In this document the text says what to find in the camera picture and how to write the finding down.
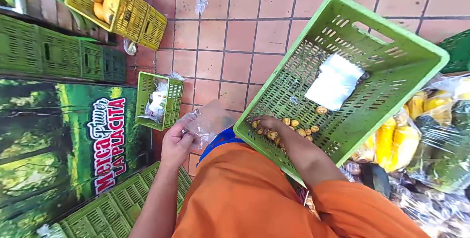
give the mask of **hand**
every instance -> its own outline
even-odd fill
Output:
[[[166,132],[162,143],[162,164],[179,168],[188,158],[194,137],[189,133],[183,136],[182,131],[183,125],[176,123]]]

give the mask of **plastic wrap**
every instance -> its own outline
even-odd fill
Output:
[[[177,121],[184,127],[183,133],[191,133],[195,140],[193,147],[202,149],[210,144],[217,134],[232,127],[236,119],[220,106],[220,100],[215,99],[205,106],[187,113]]]
[[[441,78],[426,86],[415,123],[422,138],[407,167],[411,177],[442,192],[461,192],[470,184],[470,78]]]

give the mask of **tile grout line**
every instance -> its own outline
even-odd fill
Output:
[[[248,91],[250,90],[250,79],[251,79],[251,72],[252,72],[252,69],[253,69],[253,60],[254,60],[254,57],[255,57],[256,34],[258,33],[258,23],[259,23],[259,13],[261,12],[261,2],[262,2],[262,0],[259,0],[259,2],[258,2],[258,13],[256,15],[255,36],[253,37],[253,52],[251,53],[250,72],[248,73],[248,84],[246,85],[244,109],[246,109],[246,104],[248,102]]]
[[[295,11],[296,3],[297,3],[297,0],[294,0],[294,2],[292,3],[291,18],[294,18],[294,11]],[[289,22],[289,29],[287,29],[287,40],[286,40],[286,48],[284,50],[284,53],[287,53],[287,49],[289,48],[289,38],[291,37],[291,29],[292,29],[292,19]]]
[[[227,3],[227,20],[225,23],[225,36],[224,36],[224,50],[222,53],[222,64],[220,65],[220,80],[219,80],[219,92],[217,93],[217,98],[220,99],[220,91],[222,89],[222,76],[224,73],[224,61],[225,61],[225,49],[227,46],[227,33],[228,33],[228,16],[230,14],[230,0]]]
[[[424,17],[424,13],[426,12],[426,10],[428,9],[428,5],[429,5],[429,1],[430,0],[426,0],[426,3],[424,4],[424,8],[423,8],[423,12],[421,13],[421,16],[419,18],[419,24],[418,24],[418,28],[416,28],[416,31],[415,31],[415,34],[418,35],[419,34],[419,31],[421,30],[421,25],[423,24],[423,17]]]

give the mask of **red lettering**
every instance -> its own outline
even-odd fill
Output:
[[[116,184],[116,181],[114,180],[114,174],[113,171],[110,171],[107,175],[105,176],[100,176],[94,181],[95,191],[97,194],[102,193],[103,191],[107,190],[109,187],[112,187]]]
[[[111,107],[115,107],[115,108],[124,108],[124,103],[126,103],[126,99],[125,98],[119,98],[119,99],[111,100],[108,103],[108,105],[111,106]]]

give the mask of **small potato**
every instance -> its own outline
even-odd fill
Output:
[[[289,118],[284,118],[284,119],[282,120],[282,122],[285,123],[286,125],[290,125],[290,124],[291,124],[291,119],[289,119]]]
[[[307,134],[305,133],[304,129],[302,129],[302,128],[297,129],[296,132],[297,132],[298,134],[302,135],[302,137],[307,136]]]
[[[318,114],[325,114],[325,113],[328,112],[328,110],[325,107],[322,107],[322,106],[318,106],[316,111],[317,111]]]
[[[298,121],[297,120],[291,120],[291,126],[292,127],[298,126]]]
[[[314,125],[314,126],[310,127],[310,130],[312,131],[312,133],[316,133],[320,130],[320,128],[318,126]]]
[[[269,132],[266,133],[266,137],[269,138],[269,139],[271,139],[271,140],[274,140],[274,139],[276,139],[276,137],[277,137],[277,132],[275,132],[275,131],[269,131]]]

